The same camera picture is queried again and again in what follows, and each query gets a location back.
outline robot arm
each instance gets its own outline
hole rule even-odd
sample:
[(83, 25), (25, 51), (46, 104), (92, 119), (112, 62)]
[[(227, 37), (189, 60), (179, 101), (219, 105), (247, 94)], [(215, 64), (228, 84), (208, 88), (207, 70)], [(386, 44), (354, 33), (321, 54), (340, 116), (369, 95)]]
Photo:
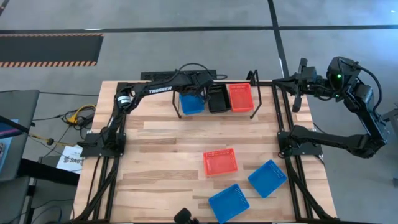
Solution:
[(315, 67), (307, 67), (307, 59), (302, 58), (298, 73), (288, 78), (273, 80), (281, 89), (295, 95), (293, 112), (300, 110), (301, 96), (304, 94), (313, 95), (323, 101), (343, 100), (344, 105), (358, 116), (366, 130), (366, 134), (344, 137), (316, 133), (302, 126), (294, 126), (288, 135), (287, 146), (300, 147), (302, 143), (312, 142), (339, 147), (355, 156), (369, 158), (387, 143), (384, 136), (385, 124), (376, 112), (372, 88), (358, 78), (361, 70), (364, 68), (357, 62), (335, 57), (328, 67), (327, 79), (324, 79), (317, 75)]
[(124, 83), (114, 96), (114, 108), (108, 125), (101, 130), (103, 148), (116, 151), (123, 142), (118, 143), (118, 129), (124, 124), (127, 114), (137, 108), (143, 97), (166, 91), (177, 91), (181, 95), (195, 95), (208, 100), (206, 88), (213, 84), (213, 79), (208, 73), (181, 72), (181, 68), (168, 80), (159, 80), (145, 83)]

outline basket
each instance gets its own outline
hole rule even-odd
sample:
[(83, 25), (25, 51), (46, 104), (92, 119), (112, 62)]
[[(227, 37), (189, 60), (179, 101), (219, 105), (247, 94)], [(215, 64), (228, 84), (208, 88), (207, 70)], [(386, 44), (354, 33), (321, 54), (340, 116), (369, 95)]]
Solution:
[(225, 84), (210, 86), (208, 94), (210, 96), (210, 100), (208, 102), (210, 113), (220, 113), (231, 109), (228, 90), (226, 89)]
[(239, 215), (250, 207), (238, 184), (209, 198), (209, 204), (220, 224)]
[(238, 171), (234, 149), (223, 149), (203, 153), (207, 176), (229, 174)]
[(274, 161), (269, 160), (258, 170), (254, 171), (248, 177), (248, 180), (259, 195), (262, 198), (266, 198), (281, 186), (287, 180), (287, 177)]
[(180, 95), (182, 112), (185, 115), (201, 113), (205, 109), (203, 101), (196, 96), (192, 95)]
[(254, 103), (249, 83), (230, 84), (228, 86), (231, 98), (232, 112), (246, 112), (253, 110)]

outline black floor mat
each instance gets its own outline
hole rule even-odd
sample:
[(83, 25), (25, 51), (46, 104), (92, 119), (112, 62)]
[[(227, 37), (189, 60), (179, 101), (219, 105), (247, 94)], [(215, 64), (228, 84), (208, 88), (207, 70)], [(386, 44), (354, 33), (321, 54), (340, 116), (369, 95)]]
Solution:
[(0, 67), (94, 66), (103, 34), (0, 34)]

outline concrete floor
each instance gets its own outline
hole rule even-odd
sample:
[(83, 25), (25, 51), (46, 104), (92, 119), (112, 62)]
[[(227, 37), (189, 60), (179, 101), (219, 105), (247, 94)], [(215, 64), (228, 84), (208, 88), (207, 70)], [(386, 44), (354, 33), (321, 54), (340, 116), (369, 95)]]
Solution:
[[(280, 26), (350, 26), (398, 24), (395, 0), (274, 0)], [(183, 26), (271, 26), (265, 0), (10, 0), (0, 17), (0, 30), (92, 29)], [(298, 30), (281, 31), (290, 73), (300, 57), (324, 74), (337, 55), (357, 60), (376, 74), (384, 100), (378, 111), (387, 112), (397, 102), (398, 30)], [(282, 76), (273, 31), (164, 32), (106, 34), (95, 67), (2, 68), (0, 90), (56, 91), (98, 94), (103, 80), (138, 80), (140, 72), (173, 70), (198, 62), (231, 79), (258, 69), (261, 79)], [(361, 78), (374, 87), (366, 75)], [(40, 95), (36, 118), (45, 118), (96, 103), (91, 96)], [(314, 122), (328, 133), (363, 133), (355, 115), (342, 103), (310, 98)], [(59, 138), (66, 126), (59, 120), (37, 122), (32, 132)], [(70, 130), (65, 142), (80, 140)], [(341, 149), (323, 147), (326, 172), (338, 216), (342, 220), (396, 223), (398, 189), (398, 139), (371, 159), (351, 156)], [(48, 149), (28, 141), (24, 157), (36, 160)], [(54, 199), (57, 194), (38, 195)]]

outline blue plastic bin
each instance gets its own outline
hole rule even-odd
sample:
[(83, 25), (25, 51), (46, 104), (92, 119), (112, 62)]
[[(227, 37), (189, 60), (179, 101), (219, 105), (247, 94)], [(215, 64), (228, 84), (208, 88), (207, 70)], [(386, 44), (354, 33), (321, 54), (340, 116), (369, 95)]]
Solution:
[(239, 215), (250, 207), (238, 184), (209, 198), (209, 204), (220, 224)]
[(281, 186), (287, 180), (287, 177), (274, 161), (269, 160), (254, 171), (248, 177), (248, 180), (261, 197), (266, 198)]
[(205, 105), (199, 97), (192, 95), (180, 95), (182, 112), (185, 115), (201, 113), (205, 109)]

